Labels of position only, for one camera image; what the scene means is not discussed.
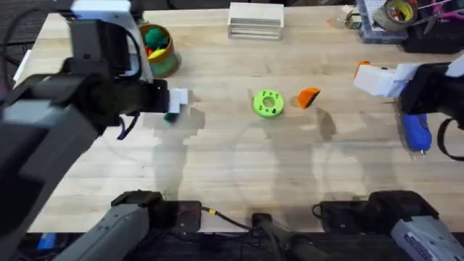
tape roll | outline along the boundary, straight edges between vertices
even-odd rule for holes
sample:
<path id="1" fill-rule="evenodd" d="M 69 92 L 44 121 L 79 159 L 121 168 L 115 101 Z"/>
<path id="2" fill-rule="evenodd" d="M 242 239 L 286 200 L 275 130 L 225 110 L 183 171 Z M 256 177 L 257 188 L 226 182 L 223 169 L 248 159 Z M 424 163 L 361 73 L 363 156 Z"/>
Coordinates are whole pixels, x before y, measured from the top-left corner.
<path id="1" fill-rule="evenodd" d="M 263 90 L 253 98 L 254 113 L 263 118 L 274 118 L 283 111 L 283 98 L 277 91 Z"/>
<path id="2" fill-rule="evenodd" d="M 373 17 L 383 29 L 390 31 L 406 30 L 417 18 L 417 5 L 405 0 L 387 0 Z"/>

green gear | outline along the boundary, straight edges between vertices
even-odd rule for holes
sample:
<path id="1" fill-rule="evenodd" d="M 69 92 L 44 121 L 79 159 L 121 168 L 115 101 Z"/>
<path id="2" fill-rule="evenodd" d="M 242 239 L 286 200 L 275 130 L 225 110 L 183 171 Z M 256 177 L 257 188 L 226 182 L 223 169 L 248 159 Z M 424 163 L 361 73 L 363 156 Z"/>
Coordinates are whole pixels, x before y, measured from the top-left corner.
<path id="1" fill-rule="evenodd" d="M 169 43 L 169 39 L 158 28 L 151 29 L 145 34 L 145 44 L 148 48 L 156 50 L 159 47 Z"/>
<path id="2" fill-rule="evenodd" d="M 253 110 L 257 115 L 267 119 L 279 116 L 283 111 L 282 95 L 273 90 L 259 92 L 253 98 Z"/>

wooden table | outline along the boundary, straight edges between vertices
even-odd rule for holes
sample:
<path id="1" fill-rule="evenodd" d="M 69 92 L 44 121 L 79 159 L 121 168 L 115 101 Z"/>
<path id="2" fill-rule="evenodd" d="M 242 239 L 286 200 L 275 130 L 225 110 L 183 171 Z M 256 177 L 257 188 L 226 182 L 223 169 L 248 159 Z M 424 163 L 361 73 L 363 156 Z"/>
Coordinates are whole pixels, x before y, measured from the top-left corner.
<path id="1" fill-rule="evenodd" d="M 146 12 L 168 28 L 182 56 L 171 88 L 191 91 L 191 103 L 171 126 L 145 114 L 125 141 L 110 128 L 71 168 L 31 231 L 86 231 L 124 191 L 162 191 L 197 199 L 241 221 L 270 212 L 294 229 L 320 231 L 311 206 L 372 191 L 411 189 L 464 231 L 464 164 L 436 147 L 424 159 L 405 149 L 390 99 L 353 86 L 359 61 L 395 68 L 400 62 L 451 61 L 457 56 L 406 54 L 397 46 L 365 45 L 357 32 L 332 27 L 339 7 L 285 9 L 282 41 L 229 40 L 228 10 Z M 68 29 L 49 16 L 22 78 L 56 72 L 70 56 Z M 321 95 L 295 106 L 307 87 Z M 256 116 L 254 93 L 270 88 L 285 101 L 274 120 Z M 430 115 L 436 135 L 444 115 Z M 464 133 L 451 127 L 449 147 L 464 153 Z M 204 215 L 203 231 L 238 229 Z"/>

orange object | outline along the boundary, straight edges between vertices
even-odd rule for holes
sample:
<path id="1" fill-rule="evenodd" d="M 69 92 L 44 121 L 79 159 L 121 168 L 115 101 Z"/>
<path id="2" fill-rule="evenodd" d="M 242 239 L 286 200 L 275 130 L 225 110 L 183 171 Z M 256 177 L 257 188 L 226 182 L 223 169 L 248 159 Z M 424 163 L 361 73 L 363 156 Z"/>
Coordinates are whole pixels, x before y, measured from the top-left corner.
<path id="1" fill-rule="evenodd" d="M 357 75 L 357 71 L 360 70 L 360 66 L 361 66 L 361 65 L 370 65 L 370 62 L 364 61 L 364 62 L 360 62 L 360 63 L 357 65 L 356 72 L 355 72 L 355 78 L 356 78 L 356 75 Z"/>
<path id="2" fill-rule="evenodd" d="M 297 97 L 297 102 L 301 106 L 301 108 L 305 109 L 308 108 L 316 96 L 320 93 L 318 88 L 306 88 L 305 90 L 301 91 Z"/>
<path id="3" fill-rule="evenodd" d="M 154 52 L 152 49 L 148 48 L 147 46 L 145 46 L 145 51 L 146 51 L 146 55 L 147 55 L 148 57 L 149 57 L 150 55 L 152 55 L 153 52 Z"/>

blue handle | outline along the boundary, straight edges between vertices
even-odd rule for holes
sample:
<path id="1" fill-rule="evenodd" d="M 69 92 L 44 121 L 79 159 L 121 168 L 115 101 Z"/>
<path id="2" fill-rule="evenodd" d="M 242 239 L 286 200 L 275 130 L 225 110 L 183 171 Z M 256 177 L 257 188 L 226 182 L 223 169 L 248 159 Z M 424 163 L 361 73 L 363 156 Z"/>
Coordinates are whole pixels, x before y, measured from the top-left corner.
<path id="1" fill-rule="evenodd" d="M 405 130 L 407 145 L 413 152 L 428 151 L 432 143 L 432 135 L 428 130 L 427 116 L 401 115 L 401 122 Z"/>

